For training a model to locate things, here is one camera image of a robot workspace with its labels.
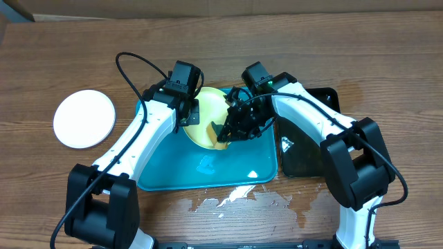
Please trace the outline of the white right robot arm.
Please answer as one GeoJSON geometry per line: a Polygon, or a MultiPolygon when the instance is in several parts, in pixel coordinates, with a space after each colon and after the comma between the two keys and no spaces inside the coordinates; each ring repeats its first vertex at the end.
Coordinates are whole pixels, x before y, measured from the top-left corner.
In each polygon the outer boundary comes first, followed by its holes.
{"type": "Polygon", "coordinates": [[[340,204],[335,248],[380,248],[374,220],[383,195],[395,179],[378,125],[369,118],[356,121],[317,100],[297,79],[247,71],[242,79],[251,92],[238,98],[238,88],[225,97],[224,124],[211,122],[207,132],[215,145],[254,139],[276,118],[292,122],[320,149],[327,187],[340,204]]]}

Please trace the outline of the yellow green scrub sponge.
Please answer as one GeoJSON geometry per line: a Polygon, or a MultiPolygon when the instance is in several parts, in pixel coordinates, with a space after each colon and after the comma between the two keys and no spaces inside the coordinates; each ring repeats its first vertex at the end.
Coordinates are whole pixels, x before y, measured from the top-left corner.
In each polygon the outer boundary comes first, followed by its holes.
{"type": "Polygon", "coordinates": [[[219,142],[217,140],[218,135],[221,133],[223,128],[222,124],[216,124],[213,121],[210,122],[210,124],[206,128],[206,132],[208,134],[208,137],[213,144],[214,149],[216,150],[225,150],[228,148],[227,142],[219,142]]]}

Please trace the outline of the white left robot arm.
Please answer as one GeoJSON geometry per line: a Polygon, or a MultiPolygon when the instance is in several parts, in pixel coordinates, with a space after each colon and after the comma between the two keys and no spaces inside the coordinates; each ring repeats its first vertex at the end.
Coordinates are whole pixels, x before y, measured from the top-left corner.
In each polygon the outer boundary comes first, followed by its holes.
{"type": "Polygon", "coordinates": [[[70,172],[66,235],[102,248],[155,248],[140,228],[137,182],[161,141],[180,126],[199,122],[196,94],[144,93],[136,117],[117,142],[91,166],[70,172]]]}

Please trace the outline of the white plate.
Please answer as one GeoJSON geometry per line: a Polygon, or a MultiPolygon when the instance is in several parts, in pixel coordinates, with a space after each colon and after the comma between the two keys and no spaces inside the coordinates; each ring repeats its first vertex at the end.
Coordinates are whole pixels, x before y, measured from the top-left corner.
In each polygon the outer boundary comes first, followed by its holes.
{"type": "Polygon", "coordinates": [[[86,149],[101,143],[115,122],[112,101],[104,93],[87,89],[62,101],[53,118],[53,130],[63,145],[86,149]]]}

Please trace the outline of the yellow plate with sauce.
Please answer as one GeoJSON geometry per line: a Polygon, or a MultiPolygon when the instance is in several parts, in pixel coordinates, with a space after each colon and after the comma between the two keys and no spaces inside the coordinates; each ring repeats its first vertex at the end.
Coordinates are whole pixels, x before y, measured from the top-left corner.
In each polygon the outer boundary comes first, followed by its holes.
{"type": "Polygon", "coordinates": [[[224,125],[229,108],[224,96],[225,93],[222,90],[212,87],[203,87],[197,96],[199,101],[200,123],[187,126],[184,130],[189,139],[200,147],[214,149],[206,132],[206,128],[211,121],[218,125],[224,125]]]}

